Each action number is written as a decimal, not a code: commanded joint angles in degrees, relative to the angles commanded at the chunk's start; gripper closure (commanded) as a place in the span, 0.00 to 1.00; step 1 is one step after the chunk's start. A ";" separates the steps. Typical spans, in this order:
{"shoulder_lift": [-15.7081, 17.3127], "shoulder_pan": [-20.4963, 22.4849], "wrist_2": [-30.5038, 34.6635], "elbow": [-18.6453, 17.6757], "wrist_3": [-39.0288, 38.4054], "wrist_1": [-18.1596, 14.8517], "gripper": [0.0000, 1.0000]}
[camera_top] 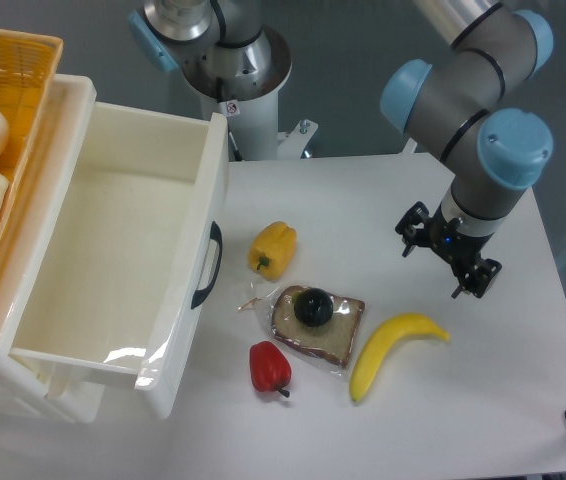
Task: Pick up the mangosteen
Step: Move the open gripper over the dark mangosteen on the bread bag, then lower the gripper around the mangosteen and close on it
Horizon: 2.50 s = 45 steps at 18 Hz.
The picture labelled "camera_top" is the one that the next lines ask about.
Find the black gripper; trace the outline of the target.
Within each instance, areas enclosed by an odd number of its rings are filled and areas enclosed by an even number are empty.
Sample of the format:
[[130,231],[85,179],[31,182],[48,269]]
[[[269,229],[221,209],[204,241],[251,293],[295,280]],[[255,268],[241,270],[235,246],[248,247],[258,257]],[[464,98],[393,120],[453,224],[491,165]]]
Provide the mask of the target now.
[[502,264],[481,256],[494,234],[494,221],[471,214],[457,202],[442,202],[430,216],[427,207],[416,202],[400,219],[395,232],[403,242],[402,256],[416,247],[430,248],[452,268],[458,281],[451,294],[482,298],[502,270]]

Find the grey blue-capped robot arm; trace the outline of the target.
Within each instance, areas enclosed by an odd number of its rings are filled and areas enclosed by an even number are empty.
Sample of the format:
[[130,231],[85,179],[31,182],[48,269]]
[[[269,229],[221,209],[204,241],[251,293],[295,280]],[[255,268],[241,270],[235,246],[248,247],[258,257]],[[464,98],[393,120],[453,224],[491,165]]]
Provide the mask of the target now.
[[[387,121],[453,173],[438,209],[411,207],[396,225],[407,250],[427,248],[450,267],[458,291],[481,297],[501,266],[481,254],[525,191],[539,179],[554,142],[547,125],[499,101],[530,79],[553,50],[546,20],[499,1],[421,1],[449,44],[443,69],[414,59],[388,80],[379,102]],[[313,125],[278,128],[278,93],[292,62],[257,1],[146,1],[128,18],[138,47],[159,70],[182,72],[204,116],[228,122],[233,160],[300,156]]]

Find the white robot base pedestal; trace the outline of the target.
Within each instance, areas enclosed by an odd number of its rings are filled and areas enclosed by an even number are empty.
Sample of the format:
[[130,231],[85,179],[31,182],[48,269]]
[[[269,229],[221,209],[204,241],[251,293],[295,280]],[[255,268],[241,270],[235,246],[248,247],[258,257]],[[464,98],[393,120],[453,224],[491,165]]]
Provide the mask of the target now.
[[202,116],[226,117],[230,158],[235,161],[311,156],[317,123],[304,118],[289,132],[279,129],[279,92],[291,71],[287,42],[268,26],[248,45],[214,45],[182,66]]

